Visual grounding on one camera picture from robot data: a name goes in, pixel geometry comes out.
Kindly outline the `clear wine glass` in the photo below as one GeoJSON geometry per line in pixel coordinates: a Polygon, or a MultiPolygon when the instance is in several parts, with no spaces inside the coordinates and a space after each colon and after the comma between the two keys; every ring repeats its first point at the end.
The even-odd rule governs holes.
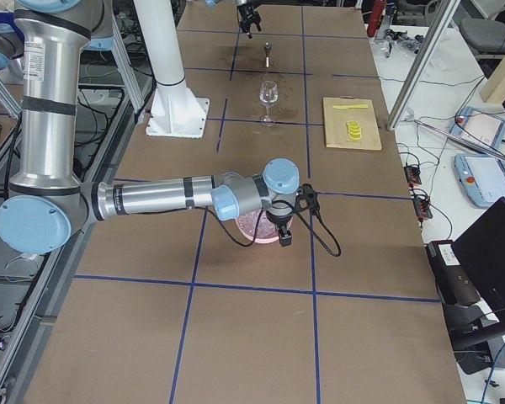
{"type": "Polygon", "coordinates": [[[270,113],[270,109],[277,103],[279,98],[278,84],[274,81],[264,81],[260,88],[259,100],[265,107],[265,116],[261,121],[266,126],[274,125],[274,118],[270,113]]]}

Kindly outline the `bamboo cutting board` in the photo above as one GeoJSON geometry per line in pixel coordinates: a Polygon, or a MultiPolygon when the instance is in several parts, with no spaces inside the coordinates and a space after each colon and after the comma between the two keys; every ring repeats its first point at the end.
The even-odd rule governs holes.
{"type": "Polygon", "coordinates": [[[324,97],[323,121],[328,148],[380,151],[380,132],[372,101],[324,97]]]}

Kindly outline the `red cylinder bottle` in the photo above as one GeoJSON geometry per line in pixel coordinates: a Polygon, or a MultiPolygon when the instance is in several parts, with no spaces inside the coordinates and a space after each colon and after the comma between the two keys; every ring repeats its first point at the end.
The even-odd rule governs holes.
{"type": "Polygon", "coordinates": [[[380,27],[380,21],[382,19],[382,14],[385,10],[386,0],[375,0],[373,8],[369,16],[368,27],[366,30],[367,36],[369,38],[374,38],[378,28],[380,27]]]}

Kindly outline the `yellow plastic knife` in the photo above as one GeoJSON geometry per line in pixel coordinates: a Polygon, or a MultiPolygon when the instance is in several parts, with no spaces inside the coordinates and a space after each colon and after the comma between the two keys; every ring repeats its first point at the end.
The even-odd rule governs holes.
{"type": "Polygon", "coordinates": [[[367,109],[368,107],[369,107],[368,104],[336,104],[336,105],[332,105],[333,109],[339,109],[339,110],[367,109]]]}

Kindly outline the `black box device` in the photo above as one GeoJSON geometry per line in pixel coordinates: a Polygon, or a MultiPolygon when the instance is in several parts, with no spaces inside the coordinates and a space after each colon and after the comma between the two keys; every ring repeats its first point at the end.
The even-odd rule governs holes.
{"type": "Polygon", "coordinates": [[[480,296],[455,256],[452,245],[452,240],[440,240],[429,242],[425,247],[437,289],[445,304],[472,306],[480,296]]]}

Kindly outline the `near blue teach pendant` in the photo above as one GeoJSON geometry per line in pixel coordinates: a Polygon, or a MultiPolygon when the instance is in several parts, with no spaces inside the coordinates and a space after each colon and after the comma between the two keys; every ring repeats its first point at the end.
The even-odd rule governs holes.
{"type": "Polygon", "coordinates": [[[476,207],[485,209],[505,198],[505,163],[499,159],[460,153],[454,156],[454,170],[476,207]]]}

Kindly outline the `blue teach pendant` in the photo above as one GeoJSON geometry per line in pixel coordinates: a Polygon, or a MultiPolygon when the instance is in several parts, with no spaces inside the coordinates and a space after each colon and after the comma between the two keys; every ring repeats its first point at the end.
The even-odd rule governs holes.
{"type": "Polygon", "coordinates": [[[505,119],[473,107],[464,107],[450,132],[458,137],[497,149],[505,135],[505,119]]]}
{"type": "Polygon", "coordinates": [[[505,163],[499,159],[460,153],[454,156],[454,170],[476,207],[485,209],[505,198],[505,163]]]}

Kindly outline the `far blue teach pendant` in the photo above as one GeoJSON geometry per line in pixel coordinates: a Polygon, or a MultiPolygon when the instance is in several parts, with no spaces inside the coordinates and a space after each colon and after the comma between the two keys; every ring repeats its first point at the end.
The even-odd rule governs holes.
{"type": "Polygon", "coordinates": [[[473,107],[464,107],[450,132],[458,137],[497,149],[505,135],[505,119],[473,107]]]}

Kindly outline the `grey office chair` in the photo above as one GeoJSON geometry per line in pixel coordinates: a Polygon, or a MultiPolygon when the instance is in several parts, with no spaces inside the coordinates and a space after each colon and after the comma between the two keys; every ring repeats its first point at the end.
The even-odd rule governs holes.
{"type": "Polygon", "coordinates": [[[462,19],[459,29],[477,60],[502,59],[505,55],[505,6],[486,19],[462,19]]]}

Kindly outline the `aluminium frame post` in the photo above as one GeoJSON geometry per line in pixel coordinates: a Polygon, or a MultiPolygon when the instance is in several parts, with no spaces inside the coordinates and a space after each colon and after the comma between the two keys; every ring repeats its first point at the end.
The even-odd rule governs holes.
{"type": "Polygon", "coordinates": [[[443,32],[449,26],[449,22],[459,4],[460,0],[439,2],[438,12],[436,13],[431,25],[428,27],[428,32],[425,35],[423,45],[412,63],[407,78],[396,98],[389,119],[386,122],[387,130],[394,130],[401,121],[402,113],[409,104],[411,97],[422,78],[425,68],[431,59],[443,32]]]}

